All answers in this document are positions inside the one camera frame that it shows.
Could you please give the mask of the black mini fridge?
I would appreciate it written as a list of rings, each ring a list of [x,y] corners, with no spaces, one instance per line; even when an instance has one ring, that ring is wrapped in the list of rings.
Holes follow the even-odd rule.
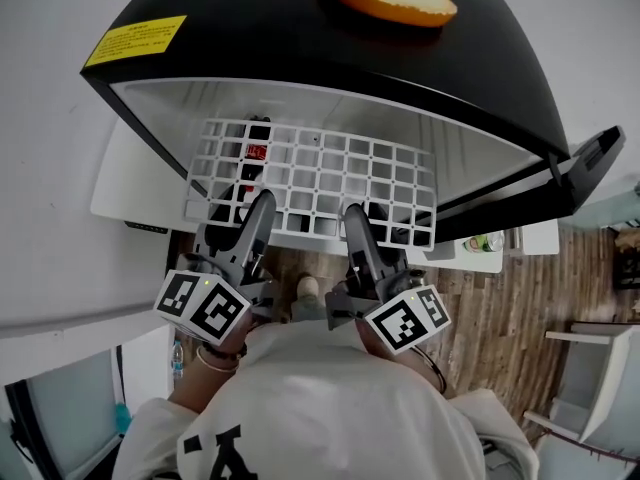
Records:
[[[434,247],[573,215],[615,163],[623,131],[571,147],[505,0],[453,2],[449,23],[422,28],[339,0],[132,0],[110,29],[187,18],[164,53],[81,74],[186,183],[204,122],[248,120],[430,154]]]

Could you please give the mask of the gold bangle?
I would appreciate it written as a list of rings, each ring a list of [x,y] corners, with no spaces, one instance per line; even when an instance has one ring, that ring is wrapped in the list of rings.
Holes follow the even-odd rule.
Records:
[[[240,363],[237,355],[223,355],[219,357],[207,350],[204,346],[198,347],[196,356],[209,370],[229,375],[237,371]]]

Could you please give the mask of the black framed glass door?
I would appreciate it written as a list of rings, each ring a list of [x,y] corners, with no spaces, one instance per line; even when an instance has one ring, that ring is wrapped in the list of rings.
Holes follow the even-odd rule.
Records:
[[[111,480],[122,348],[0,385],[0,480]]]

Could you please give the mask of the white side table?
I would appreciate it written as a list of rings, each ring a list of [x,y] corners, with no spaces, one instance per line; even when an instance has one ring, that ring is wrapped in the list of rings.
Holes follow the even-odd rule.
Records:
[[[549,414],[523,417],[575,443],[584,443],[607,419],[622,383],[640,324],[577,322],[568,332],[547,331],[569,344],[559,390]]]

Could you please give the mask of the brown cardboard box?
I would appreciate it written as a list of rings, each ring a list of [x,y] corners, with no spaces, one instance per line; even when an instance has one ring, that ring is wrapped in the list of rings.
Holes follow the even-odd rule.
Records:
[[[640,227],[624,228],[616,232],[614,248],[617,253],[640,253]]]

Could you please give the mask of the person's white printed shirt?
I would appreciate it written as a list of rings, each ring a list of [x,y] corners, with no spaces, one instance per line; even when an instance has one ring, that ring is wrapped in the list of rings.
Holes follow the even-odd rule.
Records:
[[[201,413],[169,397],[139,408],[112,480],[538,480],[492,391],[446,399],[369,354],[356,324],[251,327],[245,345]]]

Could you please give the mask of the person's grey trouser leg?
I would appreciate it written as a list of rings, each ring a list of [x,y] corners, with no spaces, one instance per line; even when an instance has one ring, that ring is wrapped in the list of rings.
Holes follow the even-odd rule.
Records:
[[[315,295],[302,296],[291,304],[291,322],[325,321],[326,308]]]

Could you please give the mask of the person's left forearm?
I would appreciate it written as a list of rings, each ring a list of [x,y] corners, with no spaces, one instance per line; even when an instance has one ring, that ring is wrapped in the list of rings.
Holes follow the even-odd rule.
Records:
[[[241,360],[246,352],[245,340],[252,322],[252,314],[247,312],[220,345],[202,344],[200,346],[204,346],[216,356],[237,355]],[[196,356],[184,370],[182,379],[178,381],[168,400],[195,413],[201,413],[235,373],[229,375],[209,370]]]

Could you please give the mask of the person's right forearm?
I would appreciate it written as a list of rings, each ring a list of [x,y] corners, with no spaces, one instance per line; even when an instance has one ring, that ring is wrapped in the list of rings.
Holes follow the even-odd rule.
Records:
[[[357,320],[356,329],[364,348],[369,354],[413,370],[418,375],[426,379],[439,392],[438,378],[430,369],[430,367],[423,362],[421,357],[415,354],[411,349],[408,349],[400,354],[393,355],[366,321]],[[449,384],[448,381],[447,384],[448,389],[443,396],[446,399],[452,399],[456,397],[456,393],[452,385]]]

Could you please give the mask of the green soda can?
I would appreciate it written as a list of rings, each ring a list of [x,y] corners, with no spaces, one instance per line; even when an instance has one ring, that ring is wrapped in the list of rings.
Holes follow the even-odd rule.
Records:
[[[504,232],[491,232],[468,238],[463,247],[472,253],[501,252],[504,246]]]

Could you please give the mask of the black wrist band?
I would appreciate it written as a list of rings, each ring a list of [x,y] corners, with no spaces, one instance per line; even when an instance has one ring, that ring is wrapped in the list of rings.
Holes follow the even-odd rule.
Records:
[[[444,377],[443,373],[441,372],[440,368],[437,366],[437,364],[420,348],[418,347],[412,347],[411,350],[417,354],[418,356],[421,357],[421,359],[423,360],[423,362],[425,364],[427,364],[430,369],[434,372],[434,374],[436,375],[436,377],[438,378],[438,382],[439,382],[439,392],[444,395],[447,392],[448,389],[448,384],[446,381],[446,378]]]

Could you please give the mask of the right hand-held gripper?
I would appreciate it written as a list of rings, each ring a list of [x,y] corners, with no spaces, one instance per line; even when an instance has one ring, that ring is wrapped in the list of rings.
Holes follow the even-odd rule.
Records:
[[[351,321],[364,321],[394,355],[444,331],[451,318],[436,290],[426,283],[423,270],[396,270],[403,251],[384,246],[388,209],[369,203],[368,217],[359,204],[345,211],[349,268],[346,281],[325,295],[331,330]]]

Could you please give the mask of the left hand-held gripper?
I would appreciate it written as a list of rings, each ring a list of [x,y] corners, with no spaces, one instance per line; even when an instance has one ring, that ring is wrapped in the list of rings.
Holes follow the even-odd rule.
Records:
[[[252,280],[233,283],[229,274],[203,256],[214,257],[236,243],[235,256],[243,277],[253,278],[273,229],[275,195],[262,190],[241,228],[221,225],[228,222],[230,212],[228,205],[209,205],[208,219],[214,224],[200,225],[194,241],[194,252],[201,255],[179,257],[176,267],[167,272],[153,306],[156,316],[211,345],[221,344],[248,312],[270,316],[275,298],[275,280],[270,274],[259,271]]]

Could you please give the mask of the person's light shoe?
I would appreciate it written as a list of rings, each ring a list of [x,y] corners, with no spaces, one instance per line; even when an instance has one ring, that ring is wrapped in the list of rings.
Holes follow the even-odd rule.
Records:
[[[319,300],[319,283],[315,277],[308,273],[303,273],[296,286],[296,300]]]

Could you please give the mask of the white wire fridge shelf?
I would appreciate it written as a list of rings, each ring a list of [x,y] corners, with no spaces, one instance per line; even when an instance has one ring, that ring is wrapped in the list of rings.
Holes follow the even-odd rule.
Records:
[[[256,181],[241,179],[252,126],[271,128],[266,161]],[[388,209],[392,248],[430,251],[437,208],[433,157],[416,148],[365,136],[248,120],[208,119],[191,159],[182,215],[197,224],[209,205],[231,209],[227,223],[239,227],[264,189],[276,199],[271,241],[280,247],[346,251],[343,224],[351,204]]]

